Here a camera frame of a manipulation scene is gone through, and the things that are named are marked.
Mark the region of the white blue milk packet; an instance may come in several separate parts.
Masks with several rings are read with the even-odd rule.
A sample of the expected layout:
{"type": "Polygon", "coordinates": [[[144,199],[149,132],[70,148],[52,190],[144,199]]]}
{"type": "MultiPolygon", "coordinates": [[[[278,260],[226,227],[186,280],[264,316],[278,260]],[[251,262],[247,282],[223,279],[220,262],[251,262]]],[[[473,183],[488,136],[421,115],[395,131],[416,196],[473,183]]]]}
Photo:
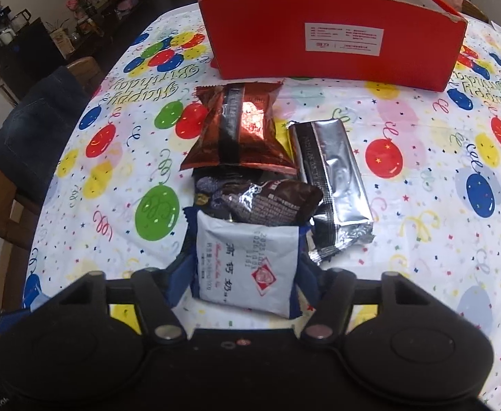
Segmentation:
{"type": "Polygon", "coordinates": [[[302,314],[296,287],[307,228],[235,223],[184,209],[192,240],[194,298],[293,319],[302,314]]]}

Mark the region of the silver foil snack bag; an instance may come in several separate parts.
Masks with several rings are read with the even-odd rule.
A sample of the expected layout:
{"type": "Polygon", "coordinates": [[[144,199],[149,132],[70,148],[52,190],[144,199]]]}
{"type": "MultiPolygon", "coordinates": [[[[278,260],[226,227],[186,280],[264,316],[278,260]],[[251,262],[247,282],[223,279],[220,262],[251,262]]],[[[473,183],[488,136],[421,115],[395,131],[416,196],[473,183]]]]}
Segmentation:
{"type": "Polygon", "coordinates": [[[310,259],[325,263],[355,244],[371,243],[374,220],[342,121],[291,123],[288,131],[300,180],[323,194],[310,219],[310,259]]]}

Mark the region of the dark brown chocolate packet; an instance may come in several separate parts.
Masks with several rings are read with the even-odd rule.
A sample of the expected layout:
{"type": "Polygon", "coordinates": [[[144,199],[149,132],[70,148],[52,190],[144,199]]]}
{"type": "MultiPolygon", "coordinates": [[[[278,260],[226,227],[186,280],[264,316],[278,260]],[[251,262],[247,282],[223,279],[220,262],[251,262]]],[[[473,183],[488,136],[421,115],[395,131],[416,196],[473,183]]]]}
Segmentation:
{"type": "Polygon", "coordinates": [[[249,182],[220,191],[220,201],[236,221],[267,226],[305,225],[322,199],[318,187],[294,179],[249,182]]]}

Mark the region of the black gold snack packet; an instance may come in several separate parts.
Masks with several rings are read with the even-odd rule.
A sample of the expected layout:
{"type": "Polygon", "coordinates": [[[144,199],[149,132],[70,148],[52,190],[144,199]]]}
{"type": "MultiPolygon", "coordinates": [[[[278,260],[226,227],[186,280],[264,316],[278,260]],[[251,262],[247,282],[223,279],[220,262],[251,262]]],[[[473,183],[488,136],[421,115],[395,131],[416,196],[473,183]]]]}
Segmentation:
{"type": "Polygon", "coordinates": [[[232,221],[232,213],[222,201],[222,190],[242,183],[242,175],[222,166],[215,166],[196,168],[192,176],[194,204],[209,216],[232,221]]]}

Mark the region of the brown foil snack bag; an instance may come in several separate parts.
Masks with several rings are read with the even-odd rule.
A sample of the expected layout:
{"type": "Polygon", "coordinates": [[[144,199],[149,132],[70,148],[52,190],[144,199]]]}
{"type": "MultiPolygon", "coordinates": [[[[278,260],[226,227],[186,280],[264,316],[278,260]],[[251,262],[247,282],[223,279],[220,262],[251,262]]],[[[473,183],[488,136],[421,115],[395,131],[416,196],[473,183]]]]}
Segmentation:
{"type": "Polygon", "coordinates": [[[197,87],[196,96],[207,116],[180,168],[235,166],[297,174],[291,156],[277,139],[273,105],[282,85],[276,81],[197,87]]]}

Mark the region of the wooden chair with jeans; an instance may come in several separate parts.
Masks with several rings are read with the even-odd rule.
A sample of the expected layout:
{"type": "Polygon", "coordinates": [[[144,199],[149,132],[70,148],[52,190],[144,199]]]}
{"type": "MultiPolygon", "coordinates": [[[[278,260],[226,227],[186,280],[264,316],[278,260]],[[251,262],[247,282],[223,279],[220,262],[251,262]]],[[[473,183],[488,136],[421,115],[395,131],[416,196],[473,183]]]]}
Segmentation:
{"type": "Polygon", "coordinates": [[[28,250],[34,232],[11,217],[13,203],[39,216],[57,162],[83,110],[104,78],[85,57],[34,85],[0,128],[0,238],[28,250]]]}

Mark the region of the balloon birthday tablecloth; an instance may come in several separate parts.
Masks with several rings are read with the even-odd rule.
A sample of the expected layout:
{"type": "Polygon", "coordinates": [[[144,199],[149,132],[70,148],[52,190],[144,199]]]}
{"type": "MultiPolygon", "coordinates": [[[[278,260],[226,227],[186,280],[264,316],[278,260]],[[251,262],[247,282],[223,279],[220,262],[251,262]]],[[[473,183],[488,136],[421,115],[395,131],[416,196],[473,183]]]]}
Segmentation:
{"type": "Polygon", "coordinates": [[[196,177],[294,176],[290,123],[343,126],[361,171],[371,238],[326,266],[395,271],[490,339],[481,397],[501,410],[501,28],[469,18],[447,87],[276,79],[246,102],[238,136],[207,146],[202,86],[221,84],[198,9],[160,16],[98,87],[56,165],[28,262],[23,304],[38,306],[92,270],[128,277],[180,252],[196,177]]]}

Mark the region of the blue denim jeans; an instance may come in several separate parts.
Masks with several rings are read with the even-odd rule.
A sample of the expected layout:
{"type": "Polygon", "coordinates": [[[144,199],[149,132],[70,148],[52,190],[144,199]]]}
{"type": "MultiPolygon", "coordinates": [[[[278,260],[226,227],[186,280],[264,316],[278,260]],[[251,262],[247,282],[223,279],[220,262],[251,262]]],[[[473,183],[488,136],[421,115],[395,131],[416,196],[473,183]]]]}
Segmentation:
{"type": "Polygon", "coordinates": [[[30,201],[42,205],[65,144],[97,83],[81,83],[64,66],[40,80],[0,129],[0,170],[30,201]]]}

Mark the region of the red cardboard box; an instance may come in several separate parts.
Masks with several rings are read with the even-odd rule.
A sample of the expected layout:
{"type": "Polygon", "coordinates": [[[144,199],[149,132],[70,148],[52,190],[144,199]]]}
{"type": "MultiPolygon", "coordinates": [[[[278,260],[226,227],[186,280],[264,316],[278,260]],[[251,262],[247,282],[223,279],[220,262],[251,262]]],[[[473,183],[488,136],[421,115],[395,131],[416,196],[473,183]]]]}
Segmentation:
{"type": "Polygon", "coordinates": [[[225,79],[313,77],[442,91],[467,22],[442,0],[199,0],[225,79]]]}

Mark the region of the black side cabinet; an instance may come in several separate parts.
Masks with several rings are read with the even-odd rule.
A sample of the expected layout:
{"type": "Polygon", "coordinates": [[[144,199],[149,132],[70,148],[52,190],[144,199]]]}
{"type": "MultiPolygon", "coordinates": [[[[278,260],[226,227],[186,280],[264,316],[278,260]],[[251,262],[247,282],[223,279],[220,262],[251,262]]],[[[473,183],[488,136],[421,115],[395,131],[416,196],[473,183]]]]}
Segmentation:
{"type": "Polygon", "coordinates": [[[18,99],[65,64],[40,18],[23,27],[7,45],[0,41],[1,81],[18,99]]]}

